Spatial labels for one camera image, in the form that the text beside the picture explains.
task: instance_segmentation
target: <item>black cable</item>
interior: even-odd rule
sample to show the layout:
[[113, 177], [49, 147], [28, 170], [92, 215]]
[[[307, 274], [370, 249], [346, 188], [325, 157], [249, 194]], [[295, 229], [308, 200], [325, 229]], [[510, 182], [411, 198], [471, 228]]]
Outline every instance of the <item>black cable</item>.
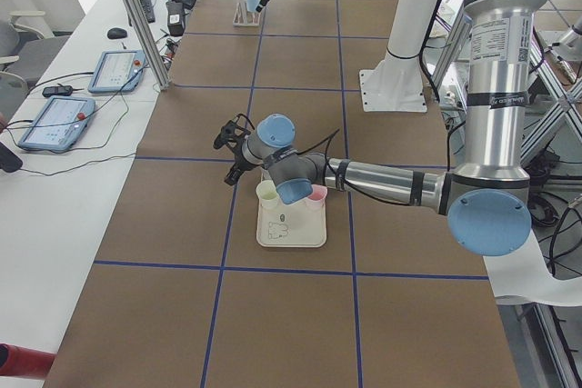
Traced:
[[432, 14], [432, 16], [430, 18], [430, 22], [429, 22], [430, 25], [426, 29], [425, 39], [423, 40], [423, 43], [422, 43], [422, 46], [420, 49], [420, 54], [418, 55], [418, 62], [420, 63], [420, 69], [422, 70], [422, 72], [426, 76], [426, 79], [428, 79], [428, 83], [430, 84], [430, 87], [432, 88], [433, 93], [435, 94], [435, 99], [439, 103], [440, 103], [440, 94], [438, 93], [437, 87], [435, 86], [435, 82], [433, 81], [433, 76], [428, 72], [428, 68], [425, 65], [424, 54], [425, 54], [425, 49], [426, 49], [426, 43], [428, 42], [428, 38], [430, 38], [430, 31], [432, 30], [433, 23], [437, 19], [438, 8], [440, 7], [440, 4], [442, 3], [442, 1], [443, 0], [436, 0], [435, 9], [433, 10], [433, 14]]
[[532, 34], [534, 35], [534, 38], [536, 39], [536, 43], [537, 46], [539, 47], [539, 53], [541, 54], [541, 59], [539, 60], [539, 63], [537, 63], [536, 65], [534, 65], [530, 70], [529, 70], [529, 74], [531, 75], [532, 73], [534, 73], [535, 71], [537, 71], [537, 69], [539, 69], [539, 67], [541, 67], [544, 63], [544, 61], [546, 61], [546, 54], [544, 52], [544, 45], [542, 44], [541, 40], [539, 39], [539, 35], [537, 34], [536, 28], [533, 28]]
[[[101, 111], [107, 104], [109, 104], [117, 95], [119, 95], [120, 93], [122, 93], [124, 91], [124, 88], [127, 84], [129, 84], [131, 81], [134, 80], [134, 78], [140, 74], [140, 72], [142, 72], [144, 69], [146, 68], [146, 66], [143, 66], [142, 68], [140, 68], [139, 70], [137, 70], [129, 79], [127, 79], [127, 81], [121, 85], [121, 87], [115, 91], [115, 93], [109, 97], [107, 100], [105, 100], [105, 102], [97, 107], [91, 114], [86, 114], [85, 115], [85, 120], [95, 116], [95, 114], [97, 114], [99, 111]], [[59, 124], [41, 124], [41, 125], [37, 125], [35, 127], [57, 127], [57, 126], [67, 126], [70, 124], [74, 124], [74, 123], [78, 123], [78, 120], [73, 120], [72, 122], [67, 122], [67, 123], [59, 123]], [[19, 130], [19, 129], [28, 129], [29, 126], [23, 126], [23, 127], [13, 127], [10, 129], [6, 129], [6, 131], [8, 131], [10, 133], [10, 131], [13, 130]]]
[[[559, 219], [559, 214], [554, 205], [539, 194], [529, 194], [527, 198], [527, 210], [535, 226], [554, 227]], [[540, 210], [543, 213], [542, 216], [538, 216], [537, 214]]]
[[580, 241], [578, 241], [576, 244], [574, 244], [572, 247], [570, 247], [569, 249], [565, 250], [564, 252], [562, 252], [561, 254], [557, 254], [556, 256], [554, 256], [554, 262], [556, 261], [556, 259], [559, 259], [563, 256], [566, 256], [568, 254], [571, 254], [573, 252], [575, 252], [577, 249], [579, 249], [580, 247], [582, 247], [582, 238], [580, 239]]
[[80, 72], [80, 73], [71, 73], [70, 75], [62, 75], [62, 76], [58, 76], [58, 77], [54, 77], [52, 79], [48, 79], [47, 81], [43, 81], [43, 82], [39, 82], [38, 84], [34, 84], [29, 90], [28, 93], [32, 93], [32, 91], [39, 87], [40, 85], [44, 85], [44, 84], [48, 84], [49, 82], [54, 82], [54, 81], [58, 81], [59, 79], [63, 79], [65, 77], [71, 77], [71, 76], [84, 76], [84, 75], [92, 75], [94, 72]]
[[250, 118], [248, 118], [248, 117], [247, 117], [245, 114], [243, 114], [243, 113], [238, 113], [238, 114], [236, 115], [236, 117], [243, 117], [245, 120], [247, 120], [247, 121], [248, 121], [248, 124], [249, 124], [249, 125], [250, 125], [250, 126], [253, 128], [253, 130], [255, 130], [255, 125], [253, 124], [253, 122], [251, 122], [251, 119], [250, 119]]
[[[582, 223], [582, 222], [580, 222], [580, 220], [576, 220], [575, 222], [570, 223], [567, 227], [565, 227], [560, 232], [558, 232], [558, 234], [563, 234], [565, 231], [568, 231], [568, 230], [572, 229], [578, 223]], [[553, 234], [552, 235], [545, 236], [541, 240], [537, 240], [537, 242], [538, 243], [543, 243], [544, 241], [549, 240], [552, 236], [553, 236]]]
[[555, 181], [582, 181], [582, 175], [551, 174], [547, 179]]
[[[549, 191], [540, 191], [538, 194], [549, 195], [550, 197], [553, 197], [564, 204], [569, 204], [569, 201], [566, 200], [564, 197], [560, 197], [559, 195], [550, 193]], [[574, 209], [573, 211], [574, 214], [576, 214], [576, 216], [578, 217], [578, 221], [582, 222], [582, 214], [578, 211], [578, 209]]]
[[426, 79], [428, 80], [428, 83], [430, 84], [431, 89], [433, 90], [433, 94], [435, 95], [435, 100], [439, 103], [440, 103], [440, 94], [438, 93], [435, 82], [433, 81], [433, 76], [430, 74], [430, 72], [428, 72], [428, 68], [426, 67], [423, 58], [424, 58], [424, 52], [426, 49], [426, 43], [428, 42], [428, 39], [430, 38], [430, 31], [433, 28], [433, 24], [434, 24], [435, 19], [437, 18], [437, 15], [438, 15], [438, 8], [440, 7], [440, 4], [442, 1], [443, 0], [436, 0], [435, 9], [433, 10], [433, 14], [431, 15], [430, 20], [428, 22], [428, 28], [426, 29], [426, 32], [425, 32], [425, 38], [423, 39], [422, 45], [420, 46], [420, 51], [416, 55], [401, 56], [401, 55], [393, 54], [390, 51], [390, 49], [388, 48], [388, 45], [390, 42], [388, 42], [388, 44], [386, 44], [386, 50], [388, 51], [388, 53], [397, 59], [407, 60], [407, 59], [414, 59], [416, 57], [418, 58], [418, 63], [420, 64], [420, 69], [422, 70], [422, 73], [425, 75]]
[[111, 161], [113, 159], [123, 159], [123, 158], [128, 158], [130, 156], [135, 155], [135, 152], [131, 153], [131, 154], [124, 154], [124, 155], [116, 155], [116, 156], [109, 156], [106, 159], [95, 159], [93, 161], [87, 161], [84, 164], [80, 164], [80, 165], [76, 165], [75, 167], [71, 167], [71, 168], [67, 168], [66, 170], [59, 170], [58, 172], [54, 172], [54, 173], [43, 173], [43, 172], [38, 172], [36, 170], [28, 170], [27, 168], [21, 168], [20, 171], [21, 172], [27, 172], [27, 173], [32, 173], [32, 174], [40, 174], [42, 176], [55, 176], [57, 174], [62, 174], [62, 173], [67, 173], [67, 172], [72, 172], [73, 170], [77, 170], [79, 168], [85, 167], [86, 165], [90, 165], [90, 164], [99, 164], [99, 163], [104, 163], [106, 161]]
[[578, 270], [574, 270], [574, 269], [573, 269], [573, 268], [571, 268], [571, 267], [568, 267], [568, 266], [566, 266], [566, 265], [563, 265], [563, 264], [561, 264], [561, 263], [556, 263], [556, 265], [559, 265], [560, 267], [563, 267], [563, 268], [565, 268], [565, 269], [569, 270], [569, 271], [570, 271], [570, 272], [572, 272], [572, 273], [576, 273], [576, 274], [578, 274], [579, 276], [582, 276], [582, 272], [579, 272]]
[[560, 163], [560, 164], [582, 164], [582, 162], [575, 163], [575, 162], [572, 162], [572, 161], [561, 161], [559, 159], [557, 159], [556, 161], [550, 159], [550, 161], [552, 163]]
[[[339, 132], [339, 129], [337, 129], [333, 134], [331, 134], [329, 136], [329, 139], [327, 140], [327, 144], [326, 144], [326, 150], [324, 151], [324, 159], [326, 161], [326, 165], [324, 167], [324, 171], [322, 174], [322, 185], [325, 186], [326, 185], [326, 168], [329, 169], [329, 171], [336, 177], [337, 179], [337, 173], [334, 171], [333, 167], [331, 166], [331, 164], [329, 163], [329, 158], [327, 157], [327, 153], [329, 152], [329, 146], [331, 145], [332, 140], [334, 139], [334, 137], [336, 136], [336, 134]], [[392, 202], [389, 200], [384, 200], [384, 199], [380, 199], [378, 197], [373, 196], [372, 194], [366, 193], [362, 190], [360, 190], [359, 188], [357, 188], [356, 186], [354, 186], [353, 184], [351, 184], [349, 181], [347, 181], [346, 178], [344, 178], [344, 184], [349, 186], [352, 190], [356, 191], [357, 193], [360, 193], [362, 195], [364, 195], [365, 197], [368, 197], [372, 200], [375, 200], [377, 202], [380, 202], [381, 204], [393, 204], [395, 206], [410, 206], [410, 204], [405, 204], [403, 202]]]
[[312, 145], [311, 147], [309, 147], [306, 150], [303, 150], [301, 152], [297, 152], [297, 154], [298, 155], [307, 154], [307, 153], [311, 152], [312, 150], [317, 149], [317, 147], [319, 147], [321, 144], [323, 144], [323, 143], [325, 143], [327, 141], [330, 141], [331, 138], [333, 138], [334, 136], [336, 136], [338, 132], [339, 132], [339, 129], [336, 129], [332, 134], [328, 135], [326, 138], [324, 138], [323, 140], [321, 140], [319, 143]]
[[574, 83], [578, 82], [578, 79], [580, 78], [580, 72], [582, 72], [582, 63], [580, 63], [578, 66], [578, 71], [576, 72], [576, 81], [574, 81]]
[[547, 257], [549, 258], [548, 267], [550, 269], [550, 272], [552, 273], [552, 276], [556, 275], [556, 260], [554, 258], [554, 248], [556, 247], [557, 235], [559, 234], [560, 228], [562, 227], [562, 224], [564, 224], [564, 222], [566, 221], [566, 217], [570, 213], [570, 211], [572, 211], [572, 208], [570, 207], [566, 208], [566, 211], [564, 211], [564, 213], [560, 217], [560, 220], [557, 222], [556, 229], [554, 229], [552, 239], [549, 242]]
[[531, 126], [535, 126], [536, 124], [538, 124], [541, 121], [541, 118], [536, 120], [534, 123], [528, 124], [526, 127], [524, 127], [524, 131], [526, 131], [527, 129], [529, 129]]
[[450, 128], [447, 132], [447, 171], [448, 172], [451, 170], [451, 136], [464, 125], [465, 125], [465, 120], [463, 120], [461, 123], [459, 123], [455, 127]]
[[453, 156], [454, 156], [454, 155], [456, 155], [456, 154], [458, 154], [458, 153], [459, 153], [461, 150], [463, 150], [463, 147], [465, 147], [465, 145], [464, 145], [464, 144], [462, 144], [462, 145], [461, 145], [461, 146], [460, 146], [460, 147], [457, 149], [457, 151], [456, 151], [456, 152], [453, 152]]

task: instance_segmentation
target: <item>chair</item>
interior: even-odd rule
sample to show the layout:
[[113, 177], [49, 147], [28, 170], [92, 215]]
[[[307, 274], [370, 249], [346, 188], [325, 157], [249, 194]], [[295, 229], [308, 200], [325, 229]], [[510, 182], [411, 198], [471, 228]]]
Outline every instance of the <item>chair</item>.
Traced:
[[42, 15], [44, 11], [13, 11], [10, 21], [0, 20], [0, 112], [8, 119], [68, 39], [47, 37], [33, 27], [17, 23], [21, 17]]
[[582, 306], [582, 277], [568, 280], [553, 277], [533, 232], [513, 253], [484, 259], [497, 304]]

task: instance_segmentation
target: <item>aluminum pole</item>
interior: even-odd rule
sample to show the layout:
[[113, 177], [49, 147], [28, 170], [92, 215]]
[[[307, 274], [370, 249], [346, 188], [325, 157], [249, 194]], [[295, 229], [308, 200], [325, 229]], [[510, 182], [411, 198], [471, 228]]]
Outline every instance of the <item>aluminum pole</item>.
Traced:
[[137, 33], [137, 38], [142, 46], [147, 57], [147, 62], [152, 68], [154, 75], [156, 76], [156, 81], [160, 86], [161, 90], [166, 90], [170, 85], [170, 78], [167, 74], [166, 67], [162, 62], [162, 57], [159, 55], [156, 47], [156, 42], [154, 37], [149, 30], [149, 25], [147, 24], [146, 15], [139, 2], [139, 0], [123, 0], [125, 9], [129, 14], [131, 23]]

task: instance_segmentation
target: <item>cable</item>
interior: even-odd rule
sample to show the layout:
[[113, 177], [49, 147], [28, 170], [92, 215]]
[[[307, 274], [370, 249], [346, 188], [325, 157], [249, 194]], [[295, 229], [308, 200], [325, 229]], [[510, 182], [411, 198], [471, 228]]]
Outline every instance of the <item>cable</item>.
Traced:
[[579, 161], [577, 163], [575, 163], [575, 162], [572, 162], [572, 161], [560, 161], [559, 159], [556, 160], [556, 161], [552, 161], [552, 163], [560, 163], [560, 164], [582, 164], [582, 162], [579, 162]]
[[43, 82], [39, 82], [38, 84], [34, 84], [29, 90], [28, 93], [31, 94], [32, 91], [39, 87], [40, 85], [44, 85], [44, 84], [48, 84], [49, 82], [54, 82], [57, 81], [59, 79], [63, 79], [65, 77], [71, 77], [71, 76], [85, 76], [85, 75], [92, 75], [94, 72], [81, 72], [81, 73], [71, 73], [70, 75], [62, 75], [62, 76], [58, 76], [58, 77], [54, 77], [52, 79], [48, 79], [46, 81]]
[[539, 35], [537, 34], [535, 27], [532, 30], [532, 34], [534, 35], [534, 38], [536, 39], [536, 43], [537, 43], [537, 46], [539, 47], [539, 53], [541, 54], [541, 56], [540, 56], [539, 62], [529, 70], [530, 75], [532, 73], [534, 73], [535, 71], [537, 71], [537, 69], [543, 65], [544, 61], [546, 61], [546, 52], [544, 51], [544, 45], [542, 44], [541, 40], [539, 39]]
[[440, 94], [438, 93], [437, 87], [435, 86], [435, 82], [433, 81], [433, 76], [428, 72], [428, 68], [425, 65], [424, 54], [425, 54], [425, 49], [426, 49], [426, 43], [428, 42], [428, 39], [430, 38], [430, 31], [432, 30], [432, 24], [437, 19], [438, 8], [440, 7], [440, 4], [442, 3], [442, 1], [443, 0], [436, 0], [435, 9], [433, 10], [433, 14], [432, 14], [432, 16], [430, 18], [430, 22], [429, 22], [430, 26], [426, 29], [425, 39], [423, 40], [423, 43], [422, 43], [422, 46], [420, 49], [420, 54], [418, 56], [420, 68], [421, 68], [422, 72], [424, 73], [424, 75], [426, 76], [426, 79], [428, 79], [428, 83], [430, 84], [430, 87], [432, 88], [433, 93], [435, 94], [435, 99], [439, 103], [440, 103]]
[[[95, 116], [95, 114], [97, 114], [99, 111], [101, 111], [108, 103], [110, 103], [118, 94], [123, 92], [123, 89], [125, 88], [125, 86], [127, 84], [129, 84], [131, 81], [134, 80], [134, 78], [139, 75], [144, 69], [146, 68], [146, 66], [143, 66], [142, 68], [140, 68], [139, 70], [137, 70], [129, 79], [127, 79], [127, 81], [121, 85], [121, 87], [111, 96], [109, 97], [101, 106], [97, 107], [91, 114], [87, 114], [85, 116], [85, 119], [89, 118], [89, 117], [93, 117]], [[73, 120], [72, 122], [67, 122], [67, 123], [59, 123], [59, 124], [41, 124], [41, 125], [37, 125], [35, 127], [56, 127], [56, 126], [67, 126], [70, 124], [74, 124], [74, 123], [78, 123], [78, 120]], [[29, 126], [24, 126], [24, 127], [14, 127], [11, 129], [6, 129], [6, 131], [8, 131], [8, 133], [10, 133], [10, 131], [12, 130], [16, 130], [16, 129], [28, 129]]]
[[334, 136], [337, 135], [337, 133], [339, 132], [339, 129], [336, 129], [332, 134], [328, 135], [326, 138], [324, 138], [323, 140], [321, 140], [319, 143], [312, 145], [311, 147], [309, 147], [308, 149], [301, 151], [301, 152], [297, 152], [298, 155], [302, 155], [302, 154], [306, 154], [311, 152], [314, 149], [317, 149], [317, 147], [319, 147], [321, 144], [330, 141], [331, 138], [333, 138]]
[[[553, 198], [559, 200], [560, 202], [563, 202], [565, 204], [569, 204], [569, 201], [566, 200], [564, 197], [560, 197], [559, 195], [554, 194], [554, 193], [550, 193], [549, 191], [540, 191], [538, 194], [549, 195], [550, 197], [553, 197]], [[578, 221], [582, 222], [582, 214], [578, 211], [578, 209], [574, 209], [574, 214], [576, 214], [576, 216], [578, 217]]]
[[253, 130], [255, 130], [255, 125], [253, 124], [253, 122], [251, 122], [251, 119], [250, 119], [250, 118], [248, 118], [248, 117], [247, 117], [245, 114], [243, 114], [243, 113], [238, 113], [238, 114], [236, 115], [236, 117], [243, 117], [245, 120], [247, 120], [247, 121], [248, 121], [248, 124], [249, 124], [249, 125], [250, 125], [250, 126], [253, 128]]
[[[532, 222], [539, 227], [554, 227], [559, 218], [556, 208], [548, 200], [539, 194], [529, 194], [527, 199], [527, 210], [531, 215]], [[538, 211], [543, 213], [543, 216], [537, 216]]]
[[58, 172], [54, 172], [54, 173], [43, 173], [43, 172], [38, 172], [36, 170], [29, 170], [27, 168], [21, 168], [20, 171], [26, 172], [26, 173], [31, 173], [31, 174], [40, 174], [41, 176], [50, 177], [50, 176], [55, 176], [57, 174], [72, 172], [73, 170], [77, 170], [79, 168], [85, 167], [86, 165], [104, 163], [106, 161], [111, 161], [113, 159], [123, 159], [123, 158], [128, 158], [128, 157], [134, 156], [134, 155], [135, 155], [135, 152], [133, 152], [131, 154], [109, 156], [108, 158], [105, 158], [105, 159], [95, 159], [93, 161], [87, 161], [84, 164], [76, 165], [75, 167], [67, 168], [66, 170], [59, 170]]
[[557, 235], [559, 234], [559, 230], [562, 227], [562, 224], [564, 224], [564, 222], [566, 221], [566, 217], [570, 211], [572, 211], [572, 208], [570, 208], [570, 207], [566, 208], [566, 211], [564, 211], [564, 213], [560, 217], [560, 220], [557, 222], [556, 229], [554, 229], [554, 233], [552, 234], [552, 239], [549, 242], [549, 249], [548, 249], [547, 257], [549, 258], [548, 267], [550, 269], [550, 272], [552, 273], [552, 276], [556, 275], [556, 259], [554, 257], [554, 248], [556, 247]]
[[528, 124], [526, 127], [524, 127], [524, 131], [526, 131], [527, 129], [529, 129], [532, 126], [535, 126], [536, 124], [538, 124], [541, 121], [541, 118], [539, 120], [536, 120], [534, 123]]
[[[563, 234], [565, 231], [568, 231], [568, 230], [572, 229], [572, 228], [573, 228], [573, 227], [574, 227], [576, 224], [578, 224], [578, 223], [582, 223], [582, 222], [580, 222], [580, 220], [576, 220], [575, 222], [572, 222], [572, 223], [571, 223], [571, 224], [570, 224], [568, 227], [565, 227], [564, 229], [562, 229], [562, 230], [561, 230], [560, 232], [558, 232], [557, 234], [558, 234], [558, 235], [560, 235], [560, 234]], [[544, 238], [542, 238], [541, 240], [537, 240], [537, 242], [538, 242], [538, 243], [543, 243], [544, 241], [546, 241], [546, 240], [549, 240], [549, 239], [550, 239], [552, 236], [553, 236], [553, 234], [552, 234], [552, 235], [545, 236], [545, 237], [544, 237]]]
[[[327, 140], [327, 144], [326, 144], [326, 150], [324, 151], [324, 159], [326, 161], [326, 166], [324, 167], [324, 172], [322, 174], [322, 185], [326, 186], [326, 167], [329, 169], [329, 171], [336, 177], [337, 179], [337, 173], [334, 171], [333, 167], [331, 166], [331, 164], [329, 163], [329, 158], [327, 157], [327, 153], [329, 152], [329, 146], [331, 145], [332, 140], [334, 139], [334, 137], [336, 136], [336, 134], [339, 132], [339, 129], [337, 129], [333, 134], [331, 134], [329, 136], [329, 139]], [[366, 193], [362, 190], [360, 190], [359, 188], [357, 188], [356, 186], [354, 186], [353, 184], [351, 184], [349, 181], [347, 181], [346, 178], [344, 178], [344, 184], [349, 186], [352, 190], [356, 191], [357, 193], [360, 193], [362, 195], [364, 195], [365, 197], [368, 197], [372, 200], [375, 200], [377, 202], [380, 202], [381, 204], [393, 204], [395, 206], [410, 206], [410, 204], [405, 204], [404, 202], [392, 202], [389, 200], [384, 200], [384, 199], [380, 199], [378, 197], [373, 196], [372, 194]]]
[[548, 180], [554, 181], [582, 181], [582, 175], [573, 174], [573, 175], [563, 175], [563, 174], [551, 174]]
[[566, 265], [563, 265], [563, 264], [561, 264], [561, 263], [555, 263], [555, 264], [556, 264], [556, 265], [559, 265], [560, 267], [563, 267], [563, 268], [565, 268], [565, 269], [569, 270], [569, 271], [570, 271], [570, 272], [572, 272], [572, 273], [576, 273], [576, 274], [578, 274], [579, 276], [582, 276], [582, 272], [579, 272], [578, 270], [574, 270], [573, 268], [570, 268], [570, 267], [568, 267], [568, 266], [566, 266]]
[[449, 129], [447, 132], [447, 171], [448, 172], [450, 172], [450, 170], [451, 170], [451, 136], [464, 125], [465, 125], [465, 120], [463, 120], [461, 123], [459, 123], [455, 127]]

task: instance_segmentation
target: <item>label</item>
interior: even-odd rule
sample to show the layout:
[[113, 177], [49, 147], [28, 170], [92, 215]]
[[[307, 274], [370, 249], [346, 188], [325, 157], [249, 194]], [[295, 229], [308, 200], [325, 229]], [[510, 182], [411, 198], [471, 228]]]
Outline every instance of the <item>label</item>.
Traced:
[[467, 96], [467, 106], [489, 106], [491, 109], [525, 106], [527, 92], [515, 93], [471, 93]]
[[531, 17], [513, 17], [509, 27], [509, 58], [511, 64], [529, 63], [529, 39], [531, 36]]
[[476, 25], [472, 34], [471, 64], [507, 60], [508, 18]]

